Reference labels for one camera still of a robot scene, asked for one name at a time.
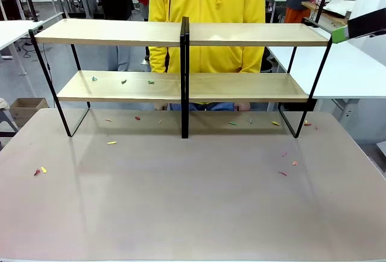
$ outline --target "person wearing yellow hoodie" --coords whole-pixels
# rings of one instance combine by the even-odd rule
[[[265,0],[150,0],[151,22],[264,23]],[[263,47],[192,46],[191,73],[259,73]],[[169,55],[168,66],[165,66]],[[180,49],[150,47],[152,72],[179,73]],[[156,109],[165,105],[157,104]],[[179,109],[171,104],[171,109]],[[190,104],[189,110],[249,110],[250,103]]]

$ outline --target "cardboard box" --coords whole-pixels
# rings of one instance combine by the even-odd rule
[[[41,108],[49,108],[45,98],[18,98],[10,106],[10,113],[18,127],[23,127]]]

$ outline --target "yellow jacket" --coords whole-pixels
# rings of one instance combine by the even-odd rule
[[[151,22],[264,23],[265,0],[150,0]],[[170,55],[168,72],[180,71],[180,49],[150,47],[153,72],[165,72],[165,56]],[[191,72],[260,72],[263,47],[191,47]]]

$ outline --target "hand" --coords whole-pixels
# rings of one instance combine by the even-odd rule
[[[251,103],[235,103],[235,111],[249,111],[251,109]]]
[[[154,109],[155,110],[167,110],[168,104],[167,103],[154,103]]]

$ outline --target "small green object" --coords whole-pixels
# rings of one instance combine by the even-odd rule
[[[333,43],[341,43],[350,38],[347,26],[332,31],[331,35]]]

